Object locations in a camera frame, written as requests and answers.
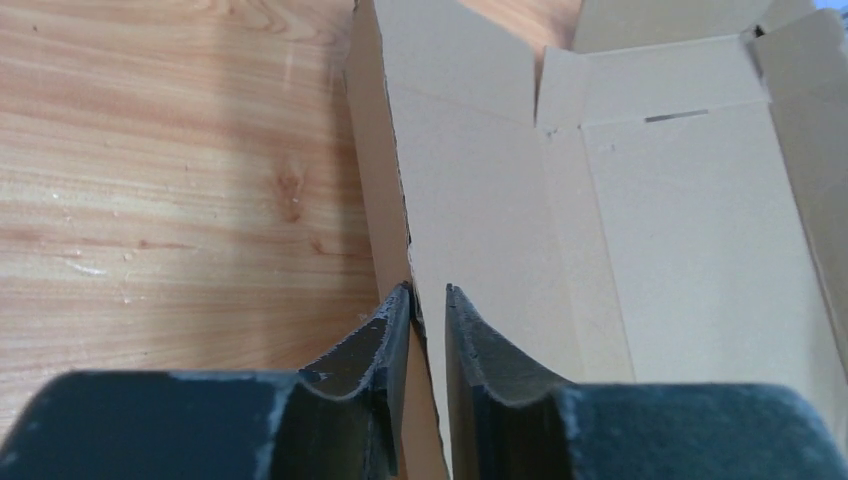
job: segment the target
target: wood grain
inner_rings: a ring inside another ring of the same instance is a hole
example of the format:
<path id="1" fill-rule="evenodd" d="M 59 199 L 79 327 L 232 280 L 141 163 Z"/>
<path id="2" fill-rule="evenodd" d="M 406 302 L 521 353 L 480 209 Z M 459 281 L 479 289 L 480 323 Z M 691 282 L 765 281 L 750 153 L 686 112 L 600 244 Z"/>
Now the wood grain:
<path id="1" fill-rule="evenodd" d="M 577 10 L 468 4 L 537 47 Z M 0 1 L 0 438 L 62 372 L 293 368 L 376 306 L 352 7 Z"/>

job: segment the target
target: cardboard box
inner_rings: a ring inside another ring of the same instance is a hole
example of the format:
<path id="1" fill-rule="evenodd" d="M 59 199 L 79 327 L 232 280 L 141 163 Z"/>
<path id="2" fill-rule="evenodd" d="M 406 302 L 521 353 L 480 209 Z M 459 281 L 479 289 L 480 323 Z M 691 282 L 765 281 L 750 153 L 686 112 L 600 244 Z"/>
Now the cardboard box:
<path id="1" fill-rule="evenodd" d="M 586 0 L 537 89 L 531 48 L 454 0 L 359 2 L 374 263 L 418 289 L 448 462 L 449 282 L 569 379 L 785 384 L 845 448 L 844 40 L 804 0 Z M 437 440 L 404 443 L 435 478 Z"/>

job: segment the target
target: folded cardboard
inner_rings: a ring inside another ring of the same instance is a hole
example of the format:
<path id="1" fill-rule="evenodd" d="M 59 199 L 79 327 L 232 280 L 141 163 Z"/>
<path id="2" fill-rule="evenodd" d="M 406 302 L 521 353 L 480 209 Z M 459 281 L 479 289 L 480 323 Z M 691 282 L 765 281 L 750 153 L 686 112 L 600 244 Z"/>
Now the folded cardboard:
<path id="1" fill-rule="evenodd" d="M 359 2 L 374 264 L 418 290 L 447 462 L 449 282 L 567 378 L 785 384 L 845 448 L 844 45 L 805 0 L 586 0 L 537 89 L 532 49 L 455 0 Z M 403 440 L 410 478 L 444 475 L 438 438 Z"/>

